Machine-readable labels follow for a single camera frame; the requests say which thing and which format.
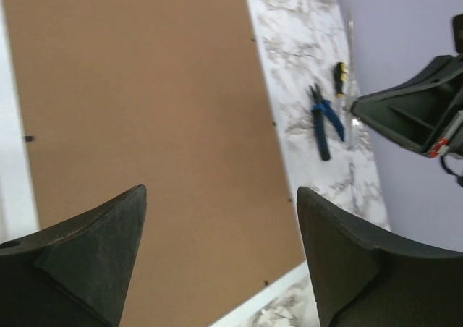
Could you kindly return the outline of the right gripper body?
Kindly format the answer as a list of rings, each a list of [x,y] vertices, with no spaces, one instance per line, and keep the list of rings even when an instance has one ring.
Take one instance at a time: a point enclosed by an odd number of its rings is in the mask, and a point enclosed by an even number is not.
[[[458,54],[463,53],[463,14],[457,14],[451,20],[454,48]]]

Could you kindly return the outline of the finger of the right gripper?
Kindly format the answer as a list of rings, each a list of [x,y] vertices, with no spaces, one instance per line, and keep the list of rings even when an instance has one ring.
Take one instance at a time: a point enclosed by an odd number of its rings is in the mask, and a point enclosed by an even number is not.
[[[421,156],[462,157],[462,55],[437,56],[412,79],[359,97],[352,114],[378,134]]]

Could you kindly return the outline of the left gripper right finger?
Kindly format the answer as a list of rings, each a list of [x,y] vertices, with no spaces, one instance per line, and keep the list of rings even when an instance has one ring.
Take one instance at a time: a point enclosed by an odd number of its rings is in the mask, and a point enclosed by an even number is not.
[[[462,253],[386,231],[308,187],[297,215],[322,326],[461,326]]]

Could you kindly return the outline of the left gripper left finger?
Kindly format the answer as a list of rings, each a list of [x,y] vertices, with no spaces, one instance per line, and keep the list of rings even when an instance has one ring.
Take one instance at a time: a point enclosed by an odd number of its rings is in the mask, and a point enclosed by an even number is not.
[[[1,325],[119,326],[146,208],[146,187],[138,185],[2,243]]]

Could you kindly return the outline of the clear tester screwdriver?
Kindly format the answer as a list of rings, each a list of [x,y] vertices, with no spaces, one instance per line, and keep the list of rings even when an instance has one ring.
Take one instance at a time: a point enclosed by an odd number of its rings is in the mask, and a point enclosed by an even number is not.
[[[360,121],[352,114],[352,105],[359,96],[359,88],[355,75],[354,62],[354,20],[352,10],[348,10],[348,48],[349,48],[349,74],[347,85],[347,124],[348,124],[348,141],[347,148],[355,151],[359,143]]]

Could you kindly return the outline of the white picture frame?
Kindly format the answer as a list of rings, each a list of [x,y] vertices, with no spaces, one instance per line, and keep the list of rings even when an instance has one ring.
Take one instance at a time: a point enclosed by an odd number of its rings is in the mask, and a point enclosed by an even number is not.
[[[207,326],[304,255],[247,0],[3,0],[40,224],[139,184],[123,326]]]

